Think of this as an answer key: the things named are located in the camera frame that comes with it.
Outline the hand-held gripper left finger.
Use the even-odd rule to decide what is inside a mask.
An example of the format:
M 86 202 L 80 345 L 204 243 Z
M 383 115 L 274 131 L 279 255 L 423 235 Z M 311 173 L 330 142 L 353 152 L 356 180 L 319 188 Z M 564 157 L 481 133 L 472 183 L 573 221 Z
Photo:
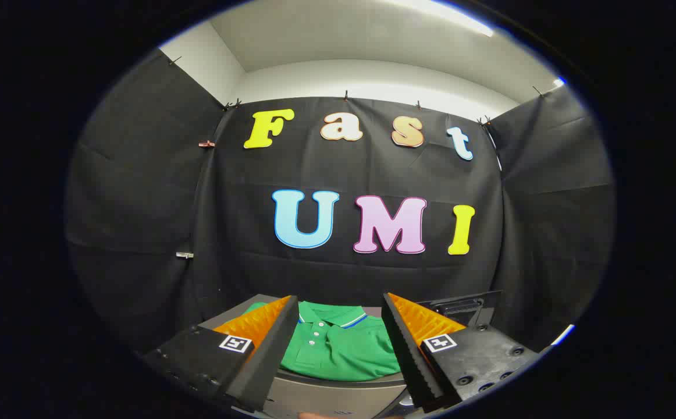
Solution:
M 155 372 L 211 406 L 264 408 L 298 321 L 298 297 L 255 295 L 143 356 Z

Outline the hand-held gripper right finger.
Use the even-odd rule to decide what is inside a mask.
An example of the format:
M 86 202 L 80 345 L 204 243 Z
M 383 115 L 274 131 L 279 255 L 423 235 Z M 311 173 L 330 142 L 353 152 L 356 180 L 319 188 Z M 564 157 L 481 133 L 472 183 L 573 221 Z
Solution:
M 500 292 L 413 302 L 383 294 L 381 314 L 416 408 L 450 411 L 503 386 L 539 360 L 493 324 Z

